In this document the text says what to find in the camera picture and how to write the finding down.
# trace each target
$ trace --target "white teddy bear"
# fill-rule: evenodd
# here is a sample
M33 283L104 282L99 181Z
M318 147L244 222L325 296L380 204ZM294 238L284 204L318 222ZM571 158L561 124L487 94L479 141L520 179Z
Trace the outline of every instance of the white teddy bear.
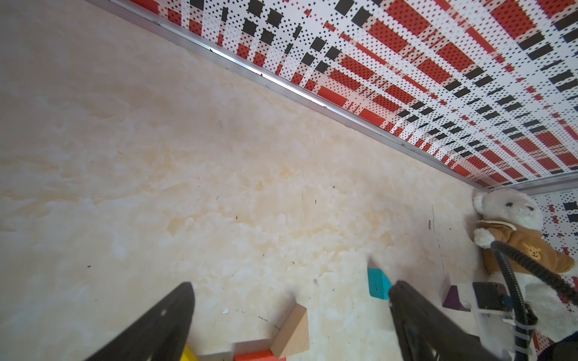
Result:
M474 231L474 242L484 249L484 263L491 282L505 284L489 249L494 240L510 244L553 272L578 276L574 260L544 241L542 211L528 195L513 189L499 189L489 194L477 194L473 205L484 218L480 221L480 228ZM578 330L576 313L566 309L555 290L515 262L510 264L524 300L530 303L538 317L538 331L558 342Z

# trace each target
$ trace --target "black hose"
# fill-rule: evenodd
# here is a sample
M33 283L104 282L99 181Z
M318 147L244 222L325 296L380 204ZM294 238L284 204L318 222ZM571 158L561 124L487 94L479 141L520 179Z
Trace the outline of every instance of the black hose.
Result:
M500 241L493 241L490 245L492 249L492 253L494 257L496 257L496 261L498 262L498 266L500 267L500 271L504 276L504 280L506 281L506 286L508 288L508 292L510 293L510 297L512 298L512 303L514 307L514 317L516 319L516 324L520 325L527 325L532 326L536 324L536 318L530 317L528 315L528 309L526 304L524 303L524 298L522 297L522 291L520 290L520 285L516 280L516 275L510 266L510 262L508 261L508 256L510 255L510 249L502 247L505 245L515 251L515 248L500 242ZM516 332L521 333L527 336L527 340L522 337L515 336L514 344L522 349L528 349L530 344L530 340L532 339L532 330L531 329L524 329L519 326L516 326ZM528 361L528 354L516 350L516 357L515 361Z
M491 243L491 248L492 252L494 253L494 256L496 254L494 249L504 253L509 258L512 258L520 266L528 270L531 274L535 275L537 278L542 280L545 284L555 289L556 292L564 296L574 305L578 306L578 292L576 292L576 290L572 286L567 284L557 274L550 271L546 267L542 266L540 263L536 262L535 260L531 259L530 257L526 256L519 250L515 249L514 247L506 243L500 241L493 241Z

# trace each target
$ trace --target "yellow block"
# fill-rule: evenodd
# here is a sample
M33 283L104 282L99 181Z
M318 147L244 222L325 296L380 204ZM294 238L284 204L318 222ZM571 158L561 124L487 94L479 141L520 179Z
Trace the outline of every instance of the yellow block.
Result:
M199 361L195 354L185 345L181 361Z

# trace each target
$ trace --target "triangular wooden block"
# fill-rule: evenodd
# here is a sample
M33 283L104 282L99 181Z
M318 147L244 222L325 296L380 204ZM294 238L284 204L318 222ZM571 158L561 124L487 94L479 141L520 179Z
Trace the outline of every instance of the triangular wooden block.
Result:
M278 359L309 349L307 308L300 304L293 307L269 349Z

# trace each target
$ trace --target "beige marble surface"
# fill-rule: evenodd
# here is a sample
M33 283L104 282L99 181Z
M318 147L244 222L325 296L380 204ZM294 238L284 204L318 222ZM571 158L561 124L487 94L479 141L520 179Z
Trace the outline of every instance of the beige marble surface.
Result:
M191 281L199 355L297 301L290 361L397 360L369 260L437 305L480 277L470 186L81 0L0 7L0 359L83 359Z

